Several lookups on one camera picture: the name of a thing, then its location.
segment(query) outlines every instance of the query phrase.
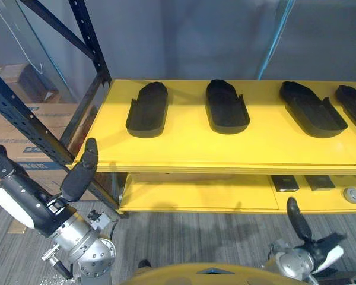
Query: cable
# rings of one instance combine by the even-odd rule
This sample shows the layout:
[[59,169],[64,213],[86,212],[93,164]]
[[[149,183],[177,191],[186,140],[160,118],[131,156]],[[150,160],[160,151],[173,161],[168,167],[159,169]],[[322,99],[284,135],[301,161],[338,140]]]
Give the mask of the cable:
[[18,43],[21,51],[23,52],[23,54],[25,55],[26,59],[29,61],[29,63],[31,64],[31,66],[33,66],[33,68],[39,73],[39,74],[42,74],[43,71],[42,71],[42,64],[40,63],[40,67],[41,67],[41,71],[39,71],[35,66],[34,64],[32,63],[32,61],[29,59],[28,55],[26,54],[26,52],[24,51],[20,41],[17,39],[16,35],[14,34],[14,32],[12,31],[12,28],[9,26],[9,24],[7,23],[7,21],[5,21],[5,18],[1,15],[0,13],[0,17],[2,18],[2,20],[4,21],[4,23],[7,25],[8,29],[10,30],[10,32],[12,33],[12,35],[14,36],[14,39],[16,40],[16,42]]
[[261,80],[263,72],[265,71],[266,67],[268,66],[271,58],[273,57],[273,54],[275,53],[278,43],[281,40],[282,32],[285,29],[287,19],[290,15],[291,10],[293,9],[294,4],[295,4],[295,0],[288,0],[288,2],[286,4],[285,11],[282,15],[281,21],[279,22],[277,30],[275,31],[271,47],[269,48],[269,51],[266,54],[265,59],[260,67],[259,72],[258,72],[258,75],[257,75],[258,80]]
[[113,223],[112,229],[111,229],[111,234],[109,235],[109,239],[112,241],[112,237],[113,237],[113,232],[115,231],[115,227],[116,225],[119,223],[119,220],[115,220],[115,222]]

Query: round gray object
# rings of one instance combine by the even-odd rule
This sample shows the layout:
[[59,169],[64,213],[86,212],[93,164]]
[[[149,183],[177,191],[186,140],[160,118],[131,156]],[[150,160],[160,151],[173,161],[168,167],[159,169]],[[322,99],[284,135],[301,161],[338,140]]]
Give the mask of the round gray object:
[[356,188],[348,187],[344,189],[344,198],[347,199],[348,202],[352,204],[356,204]]

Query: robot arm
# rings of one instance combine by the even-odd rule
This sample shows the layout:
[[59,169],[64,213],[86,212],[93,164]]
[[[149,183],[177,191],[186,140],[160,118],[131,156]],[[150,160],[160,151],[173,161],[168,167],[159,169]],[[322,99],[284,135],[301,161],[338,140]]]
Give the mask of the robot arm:
[[20,223],[36,229],[55,245],[42,260],[50,264],[66,279],[72,278],[71,270],[58,260],[56,253],[63,249],[68,261],[77,262],[81,284],[110,284],[110,269],[115,259],[112,241],[100,235],[110,223],[108,216],[93,215],[85,221],[68,202],[77,201],[87,189],[98,161],[96,141],[89,138],[80,162],[63,180],[62,195],[51,195],[32,180],[26,171],[7,157],[0,145],[0,206]]
[[326,269],[343,256],[339,243],[345,236],[332,233],[323,239],[313,240],[312,231],[294,198],[287,201],[287,213],[297,236],[304,243],[293,248],[282,239],[274,242],[265,270],[318,285],[312,274]]

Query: gray carpet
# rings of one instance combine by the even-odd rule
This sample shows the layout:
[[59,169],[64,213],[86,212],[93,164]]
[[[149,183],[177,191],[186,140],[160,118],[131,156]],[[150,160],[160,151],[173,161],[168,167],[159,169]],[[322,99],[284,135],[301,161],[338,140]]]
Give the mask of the gray carpet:
[[[84,217],[92,208],[106,210],[100,202],[80,202],[74,207]],[[333,267],[356,271],[356,214],[306,217],[315,238],[334,230],[348,235],[342,243],[345,255]],[[24,235],[7,234],[11,221],[0,208],[0,285],[76,284],[74,280],[64,281],[40,259],[51,245],[49,240],[34,230],[27,230]],[[285,215],[130,213],[115,231],[113,284],[131,276],[144,258],[154,267],[180,262],[260,267],[266,261],[269,244],[283,237],[293,245],[300,243]]]

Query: cardboard box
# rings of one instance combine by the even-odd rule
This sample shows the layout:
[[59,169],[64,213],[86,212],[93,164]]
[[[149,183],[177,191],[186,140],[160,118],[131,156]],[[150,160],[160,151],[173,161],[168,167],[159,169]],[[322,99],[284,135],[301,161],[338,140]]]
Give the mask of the cardboard box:
[[43,99],[43,103],[63,103],[61,99],[61,94],[58,91],[48,91]]
[[[37,104],[26,104],[26,106],[32,111],[33,114],[43,123],[47,128],[54,127],[66,127],[72,116],[77,109],[77,104],[46,104],[46,103],[37,103]],[[88,107],[87,112],[84,114],[79,126],[84,124],[91,124],[94,117],[96,116],[97,108],[94,105]],[[0,127],[12,126],[10,122],[7,121],[0,114]]]
[[41,103],[47,93],[30,64],[0,66],[0,77],[24,103]]
[[208,173],[129,173],[135,182],[159,181],[202,181],[231,179],[233,174],[208,174]]

